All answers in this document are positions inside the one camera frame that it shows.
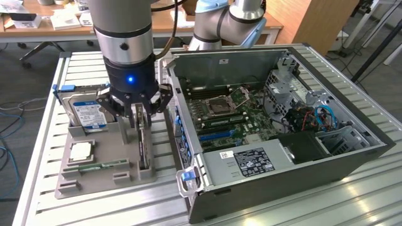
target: power supply label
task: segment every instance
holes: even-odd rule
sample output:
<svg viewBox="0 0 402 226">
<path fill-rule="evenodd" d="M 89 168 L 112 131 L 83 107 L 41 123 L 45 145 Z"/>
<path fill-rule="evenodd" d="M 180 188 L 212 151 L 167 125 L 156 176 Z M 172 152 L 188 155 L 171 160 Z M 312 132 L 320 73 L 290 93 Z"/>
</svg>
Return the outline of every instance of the power supply label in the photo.
<svg viewBox="0 0 402 226">
<path fill-rule="evenodd" d="M 275 170 L 262 147 L 244 152 L 234 153 L 234 158 L 236 159 L 244 177 Z"/>
<path fill-rule="evenodd" d="M 105 127 L 105 115 L 99 111 L 100 105 L 96 101 L 75 102 L 73 108 L 84 128 L 100 129 Z"/>
</svg>

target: screw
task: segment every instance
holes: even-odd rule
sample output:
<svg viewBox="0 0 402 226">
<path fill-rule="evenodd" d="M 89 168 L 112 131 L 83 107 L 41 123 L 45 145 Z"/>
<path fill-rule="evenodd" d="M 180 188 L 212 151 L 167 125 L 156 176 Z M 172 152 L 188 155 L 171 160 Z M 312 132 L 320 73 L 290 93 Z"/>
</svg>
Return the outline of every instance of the screw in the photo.
<svg viewBox="0 0 402 226">
<path fill-rule="evenodd" d="M 120 49 L 128 50 L 128 45 L 127 45 L 125 43 L 121 43 L 121 44 L 120 44 Z"/>
</svg>

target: green circuit board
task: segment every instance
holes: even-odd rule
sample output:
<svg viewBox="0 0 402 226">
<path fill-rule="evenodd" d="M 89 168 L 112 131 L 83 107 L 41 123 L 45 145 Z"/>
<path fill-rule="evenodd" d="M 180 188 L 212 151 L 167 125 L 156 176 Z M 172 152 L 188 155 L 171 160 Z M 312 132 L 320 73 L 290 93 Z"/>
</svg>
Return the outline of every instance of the green circuit board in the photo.
<svg viewBox="0 0 402 226">
<path fill-rule="evenodd" d="M 278 134 L 254 92 L 244 95 L 244 89 L 236 89 L 228 96 L 187 100 L 204 152 L 267 141 Z"/>
</svg>

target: metal table surface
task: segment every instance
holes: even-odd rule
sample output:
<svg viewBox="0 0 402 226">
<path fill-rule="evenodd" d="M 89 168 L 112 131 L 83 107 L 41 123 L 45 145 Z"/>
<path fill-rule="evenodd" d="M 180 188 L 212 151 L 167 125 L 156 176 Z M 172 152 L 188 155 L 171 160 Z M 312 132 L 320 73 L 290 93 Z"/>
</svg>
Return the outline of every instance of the metal table surface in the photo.
<svg viewBox="0 0 402 226">
<path fill-rule="evenodd" d="M 291 45 L 355 106 L 397 142 L 377 160 L 342 181 L 278 199 L 196 226 L 402 225 L 402 124 L 347 80 L 310 47 Z M 312 89 L 318 82 L 304 69 Z M 100 52 L 61 57 L 53 84 L 89 85 L 107 81 Z M 158 180 L 141 186 L 57 200 L 56 187 L 68 117 L 52 90 L 44 111 L 13 225 L 188 225 L 184 199 L 178 192 L 175 168 L 163 115 L 154 118 L 152 142 Z"/>
</svg>

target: robotic arm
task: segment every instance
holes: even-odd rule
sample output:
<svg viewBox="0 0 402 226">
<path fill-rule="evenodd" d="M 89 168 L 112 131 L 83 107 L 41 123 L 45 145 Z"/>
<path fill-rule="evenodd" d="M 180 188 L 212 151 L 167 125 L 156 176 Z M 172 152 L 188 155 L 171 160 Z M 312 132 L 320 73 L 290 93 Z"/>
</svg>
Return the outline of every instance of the robotic arm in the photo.
<svg viewBox="0 0 402 226">
<path fill-rule="evenodd" d="M 166 54 L 174 39 L 156 56 L 149 0 L 89 0 L 88 6 L 109 77 L 109 87 L 96 100 L 116 117 L 129 118 L 133 127 L 131 104 L 141 103 L 149 117 L 164 110 L 172 98 L 171 85 L 159 85 L 155 79 L 154 62 Z M 263 8 L 264 0 L 263 7 L 260 0 L 236 0 L 231 6 L 227 0 L 199 0 L 190 50 L 218 49 L 220 39 L 251 47 L 266 23 Z M 158 91 L 160 96 L 152 103 Z"/>
</svg>

